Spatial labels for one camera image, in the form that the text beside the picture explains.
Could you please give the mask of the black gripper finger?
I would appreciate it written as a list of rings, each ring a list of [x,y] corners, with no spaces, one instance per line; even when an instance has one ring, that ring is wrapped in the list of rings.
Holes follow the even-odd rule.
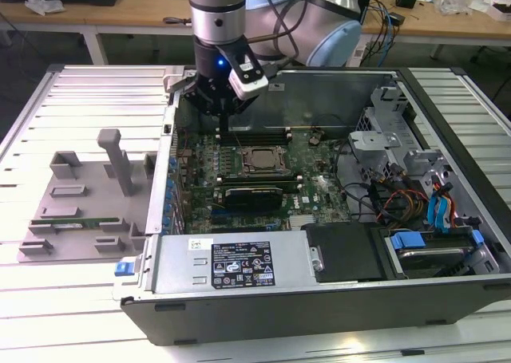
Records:
[[[184,98],[201,114],[215,117],[219,131],[224,131],[224,95],[215,79],[197,77],[185,88]]]
[[[254,101],[256,97],[248,100],[241,100],[237,96],[226,99],[224,102],[224,132],[229,131],[229,118],[244,112]]]

